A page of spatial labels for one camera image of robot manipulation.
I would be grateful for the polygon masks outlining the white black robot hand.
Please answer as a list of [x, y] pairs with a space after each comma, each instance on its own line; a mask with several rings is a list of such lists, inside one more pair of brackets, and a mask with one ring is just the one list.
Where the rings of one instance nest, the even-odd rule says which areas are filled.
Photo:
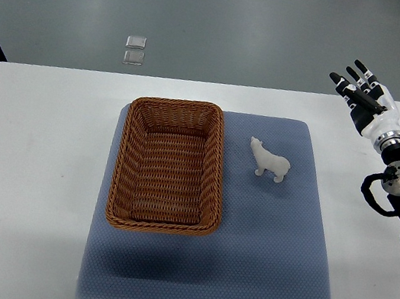
[[347, 79], [336, 72], [329, 77], [349, 107], [358, 134], [369, 139], [375, 151], [381, 153], [387, 146], [400, 143], [398, 107], [375, 73], [358, 59], [355, 67], [346, 68], [350, 76]]

